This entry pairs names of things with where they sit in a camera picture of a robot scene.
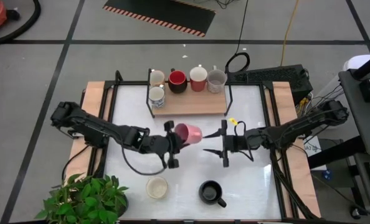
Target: floor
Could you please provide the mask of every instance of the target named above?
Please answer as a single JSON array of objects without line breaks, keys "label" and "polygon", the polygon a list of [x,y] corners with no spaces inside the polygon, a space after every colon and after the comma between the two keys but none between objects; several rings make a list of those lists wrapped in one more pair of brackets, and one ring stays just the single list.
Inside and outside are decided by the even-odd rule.
[{"label": "floor", "polygon": [[[111,80],[115,70],[125,80],[145,80],[148,68],[223,68],[236,50],[246,3],[235,1],[226,10],[214,1],[201,3],[217,14],[199,38],[105,11],[105,2],[40,0],[37,23],[0,45],[1,223],[32,220],[50,187],[60,184],[71,140],[50,126],[58,102],[79,102],[89,80]],[[250,69],[279,66],[295,2],[249,1],[240,49],[250,54]],[[22,19],[3,27],[0,36],[17,29],[34,8],[31,0],[4,3]],[[370,0],[301,0],[288,39],[284,65],[307,68],[318,93],[345,61],[370,54]],[[330,189],[316,189],[323,217],[354,221],[346,202]]]}]

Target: red mug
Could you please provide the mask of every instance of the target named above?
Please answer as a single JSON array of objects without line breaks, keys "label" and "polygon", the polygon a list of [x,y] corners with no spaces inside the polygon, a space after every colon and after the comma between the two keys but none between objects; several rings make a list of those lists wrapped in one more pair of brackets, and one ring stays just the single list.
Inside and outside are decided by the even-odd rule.
[{"label": "red mug", "polygon": [[177,124],[174,128],[174,132],[185,141],[185,144],[195,144],[202,141],[203,135],[202,130],[199,127],[189,124]]},{"label": "red mug", "polygon": [[203,91],[207,82],[207,71],[203,67],[194,67],[189,72],[193,91]]},{"label": "red mug", "polygon": [[173,93],[183,93],[187,88],[185,73],[178,70],[171,70],[171,74],[168,77],[168,87]]}]

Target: potted plant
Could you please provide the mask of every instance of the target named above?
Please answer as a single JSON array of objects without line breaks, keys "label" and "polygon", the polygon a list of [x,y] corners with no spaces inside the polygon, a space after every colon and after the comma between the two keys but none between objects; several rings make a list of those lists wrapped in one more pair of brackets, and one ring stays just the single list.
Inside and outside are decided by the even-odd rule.
[{"label": "potted plant", "polygon": [[44,200],[44,209],[36,219],[58,224],[112,224],[124,214],[128,206],[124,191],[128,187],[119,187],[115,176],[76,180],[80,176],[69,177],[65,185],[49,192],[51,197]]}]

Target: plant pot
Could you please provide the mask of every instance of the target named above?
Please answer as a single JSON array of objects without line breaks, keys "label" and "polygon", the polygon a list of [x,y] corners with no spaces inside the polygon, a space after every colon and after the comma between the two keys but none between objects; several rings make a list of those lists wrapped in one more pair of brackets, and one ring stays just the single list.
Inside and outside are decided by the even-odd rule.
[{"label": "plant pot", "polygon": [[124,195],[124,200],[125,200],[127,206],[126,207],[124,207],[124,206],[120,207],[120,211],[117,214],[119,218],[128,210],[129,204],[128,204],[128,199],[127,199],[126,195]]}]

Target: wooden shelf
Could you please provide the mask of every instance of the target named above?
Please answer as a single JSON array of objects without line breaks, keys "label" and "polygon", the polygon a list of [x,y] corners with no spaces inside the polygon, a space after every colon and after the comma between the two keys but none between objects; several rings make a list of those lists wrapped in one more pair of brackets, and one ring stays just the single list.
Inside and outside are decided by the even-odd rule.
[{"label": "wooden shelf", "polygon": [[166,99],[164,107],[152,107],[155,116],[184,114],[224,114],[227,111],[225,91],[210,93],[207,86],[203,91],[195,92],[188,83],[185,92],[173,93],[166,83]]}]

